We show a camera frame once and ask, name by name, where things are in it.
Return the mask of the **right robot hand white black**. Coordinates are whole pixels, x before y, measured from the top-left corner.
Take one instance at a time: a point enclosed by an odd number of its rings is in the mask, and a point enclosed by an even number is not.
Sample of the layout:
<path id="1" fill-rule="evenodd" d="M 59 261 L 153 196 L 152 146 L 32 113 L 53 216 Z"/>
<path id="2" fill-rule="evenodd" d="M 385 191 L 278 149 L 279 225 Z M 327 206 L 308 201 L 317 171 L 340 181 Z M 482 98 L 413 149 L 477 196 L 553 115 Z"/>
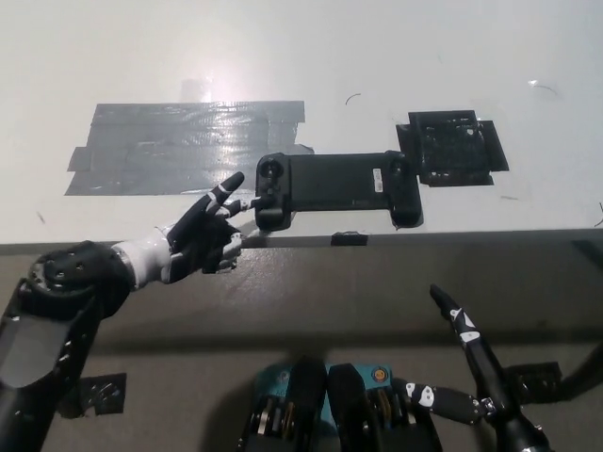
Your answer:
<path id="1" fill-rule="evenodd" d="M 466 425 L 475 425 L 482 419 L 494 425 L 520 417 L 521 408 L 512 394 L 503 368 L 467 311 L 434 284 L 430 287 L 430 295 L 464 351 L 477 394 L 469 395 L 449 388 L 405 381 L 403 391 L 411 403 Z"/>

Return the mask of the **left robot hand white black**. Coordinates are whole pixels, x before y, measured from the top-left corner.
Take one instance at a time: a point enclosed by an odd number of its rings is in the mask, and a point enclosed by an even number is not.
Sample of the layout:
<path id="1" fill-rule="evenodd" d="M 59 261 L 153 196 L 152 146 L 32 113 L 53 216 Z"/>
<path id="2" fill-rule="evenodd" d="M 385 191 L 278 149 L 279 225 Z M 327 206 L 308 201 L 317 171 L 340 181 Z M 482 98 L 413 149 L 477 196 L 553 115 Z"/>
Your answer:
<path id="1" fill-rule="evenodd" d="M 255 207 L 259 198 L 229 202 L 244 182 L 234 173 L 204 194 L 173 224 L 153 228 L 145 236 L 112 246 L 128 269 L 131 287 L 176 283 L 201 270 L 217 273 L 236 265 L 242 233 L 229 219 Z"/>

